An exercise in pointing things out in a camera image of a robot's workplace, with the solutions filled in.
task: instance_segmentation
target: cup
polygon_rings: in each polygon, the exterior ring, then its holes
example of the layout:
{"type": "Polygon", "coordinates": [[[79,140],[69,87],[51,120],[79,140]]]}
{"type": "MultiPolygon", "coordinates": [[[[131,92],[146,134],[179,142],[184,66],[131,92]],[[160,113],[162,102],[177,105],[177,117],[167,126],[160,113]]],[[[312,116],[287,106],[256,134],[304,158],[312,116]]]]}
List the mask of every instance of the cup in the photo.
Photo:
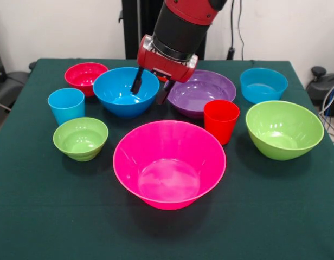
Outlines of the cup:
{"type": "Polygon", "coordinates": [[[85,96],[76,88],[62,88],[52,92],[48,104],[59,125],[64,122],[85,116],[85,96]]]}
{"type": "Polygon", "coordinates": [[[230,141],[239,117],[239,108],[227,100],[212,100],[204,107],[205,130],[211,133],[221,145],[230,141]]]}

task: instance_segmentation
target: blue cup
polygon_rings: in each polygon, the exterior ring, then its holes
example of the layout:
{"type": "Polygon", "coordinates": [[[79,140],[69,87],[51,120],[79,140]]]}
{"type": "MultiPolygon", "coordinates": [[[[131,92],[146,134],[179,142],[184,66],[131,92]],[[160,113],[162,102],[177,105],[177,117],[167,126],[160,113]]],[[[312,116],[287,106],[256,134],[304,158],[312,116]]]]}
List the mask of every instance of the blue cup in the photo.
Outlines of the blue cup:
{"type": "Polygon", "coordinates": [[[265,68],[244,71],[240,76],[240,81],[244,98],[254,104],[279,100],[288,85],[283,74],[265,68]]]}
{"type": "Polygon", "coordinates": [[[48,98],[48,104],[59,125],[85,116],[84,93],[75,88],[62,88],[52,92],[48,98]]]}

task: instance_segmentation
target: pink bowl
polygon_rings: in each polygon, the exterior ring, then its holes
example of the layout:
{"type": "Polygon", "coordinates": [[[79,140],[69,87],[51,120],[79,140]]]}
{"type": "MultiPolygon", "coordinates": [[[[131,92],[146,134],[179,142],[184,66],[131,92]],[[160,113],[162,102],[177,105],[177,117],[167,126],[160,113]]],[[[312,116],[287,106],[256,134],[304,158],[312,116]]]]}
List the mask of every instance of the pink bowl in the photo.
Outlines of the pink bowl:
{"type": "Polygon", "coordinates": [[[94,96],[93,83],[109,69],[96,62],[79,63],[70,67],[65,73],[65,80],[73,87],[83,91],[85,96],[94,96]]]}
{"type": "Polygon", "coordinates": [[[226,167],[225,152],[206,130],[157,121],[129,132],[113,157],[121,184],[149,205],[177,210],[212,190],[226,167]]]}

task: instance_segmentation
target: large pink bowl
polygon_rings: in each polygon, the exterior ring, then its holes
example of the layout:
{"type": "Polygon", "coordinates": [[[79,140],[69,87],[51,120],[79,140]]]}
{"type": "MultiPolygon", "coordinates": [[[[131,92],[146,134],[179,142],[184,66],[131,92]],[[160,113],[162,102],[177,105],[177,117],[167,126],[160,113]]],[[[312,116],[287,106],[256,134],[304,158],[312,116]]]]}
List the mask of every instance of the large pink bowl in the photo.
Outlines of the large pink bowl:
{"type": "Polygon", "coordinates": [[[226,167],[225,152],[206,130],[157,121],[129,132],[114,152],[121,184],[149,205],[176,210],[212,190],[226,167]]]}

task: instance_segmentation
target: lime green bowl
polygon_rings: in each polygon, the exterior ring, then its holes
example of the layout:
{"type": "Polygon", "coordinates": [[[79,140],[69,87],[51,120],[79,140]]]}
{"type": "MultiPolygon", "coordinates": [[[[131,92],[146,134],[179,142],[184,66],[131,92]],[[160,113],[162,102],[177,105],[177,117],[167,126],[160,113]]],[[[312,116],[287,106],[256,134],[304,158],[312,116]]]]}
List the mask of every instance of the lime green bowl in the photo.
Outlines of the lime green bowl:
{"type": "Polygon", "coordinates": [[[101,151],[108,138],[108,128],[96,118],[76,118],[59,126],[54,145],[76,161],[90,161],[101,151]]]}
{"type": "Polygon", "coordinates": [[[246,116],[250,138],[265,156],[290,160],[313,149],[324,137],[319,118],[308,109],[286,101],[266,101],[246,116]]]}

